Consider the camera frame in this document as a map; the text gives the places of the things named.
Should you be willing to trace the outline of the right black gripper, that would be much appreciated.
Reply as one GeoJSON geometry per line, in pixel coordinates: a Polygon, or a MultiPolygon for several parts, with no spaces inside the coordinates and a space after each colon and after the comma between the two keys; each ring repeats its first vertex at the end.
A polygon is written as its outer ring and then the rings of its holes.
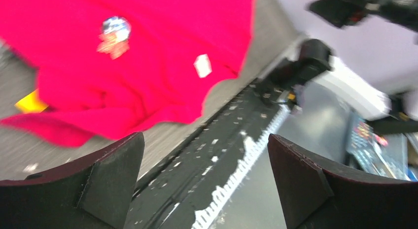
{"type": "Polygon", "coordinates": [[[418,0],[316,0],[307,10],[336,28],[355,26],[368,14],[418,31],[418,0]]]}

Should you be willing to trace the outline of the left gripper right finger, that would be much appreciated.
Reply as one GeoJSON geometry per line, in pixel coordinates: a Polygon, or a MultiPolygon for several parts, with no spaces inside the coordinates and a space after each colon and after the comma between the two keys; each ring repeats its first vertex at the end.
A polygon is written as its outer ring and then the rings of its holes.
{"type": "Polygon", "coordinates": [[[416,229],[417,182],[360,171],[271,134],[268,153],[289,229],[416,229]]]}

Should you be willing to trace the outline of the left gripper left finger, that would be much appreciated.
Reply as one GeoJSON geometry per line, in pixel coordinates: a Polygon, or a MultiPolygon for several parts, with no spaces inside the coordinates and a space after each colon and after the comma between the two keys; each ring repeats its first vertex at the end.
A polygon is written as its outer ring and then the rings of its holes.
{"type": "Polygon", "coordinates": [[[123,228],[143,153],[138,132],[24,180],[2,180],[1,228],[123,228]]]}

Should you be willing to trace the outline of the red t-shirt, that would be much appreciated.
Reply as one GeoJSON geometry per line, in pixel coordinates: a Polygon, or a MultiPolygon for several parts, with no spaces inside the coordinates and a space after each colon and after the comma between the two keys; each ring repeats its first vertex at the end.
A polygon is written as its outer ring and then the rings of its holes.
{"type": "Polygon", "coordinates": [[[35,67],[48,105],[1,123],[65,147],[193,123],[211,89],[243,70],[255,8],[256,0],[0,0],[0,37],[35,67]],[[113,16],[132,29],[114,60],[97,52],[113,16]],[[193,65],[202,54],[212,67],[205,78],[193,65]]]}

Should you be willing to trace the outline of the red maple leaf brooch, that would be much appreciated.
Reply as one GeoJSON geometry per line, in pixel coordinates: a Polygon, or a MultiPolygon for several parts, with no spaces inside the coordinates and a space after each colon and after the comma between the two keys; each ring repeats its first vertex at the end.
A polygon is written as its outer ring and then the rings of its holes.
{"type": "Polygon", "coordinates": [[[128,40],[120,40],[116,32],[99,35],[101,40],[97,46],[97,52],[110,55],[111,59],[117,59],[129,50],[128,40]]]}

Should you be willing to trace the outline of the round blue button brooch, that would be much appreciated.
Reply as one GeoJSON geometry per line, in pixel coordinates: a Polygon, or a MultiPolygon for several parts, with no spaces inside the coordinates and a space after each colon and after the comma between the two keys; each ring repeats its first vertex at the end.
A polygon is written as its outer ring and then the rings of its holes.
{"type": "Polygon", "coordinates": [[[126,41],[129,39],[131,34],[130,23],[121,16],[113,16],[107,18],[102,23],[103,34],[114,34],[117,42],[126,41]]]}

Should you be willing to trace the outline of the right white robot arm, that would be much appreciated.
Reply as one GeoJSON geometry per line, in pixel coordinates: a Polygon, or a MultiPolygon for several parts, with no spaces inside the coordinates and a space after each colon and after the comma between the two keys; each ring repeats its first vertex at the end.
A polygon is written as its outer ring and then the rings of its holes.
{"type": "MultiPolygon", "coordinates": [[[[418,30],[418,0],[316,0],[308,9],[339,29],[377,15],[411,31],[418,30]]],[[[396,102],[344,66],[319,39],[303,41],[297,60],[275,67],[266,77],[268,84],[293,92],[297,104],[301,103],[303,87],[313,80],[341,97],[367,121],[418,119],[417,89],[407,91],[396,102]]]]}

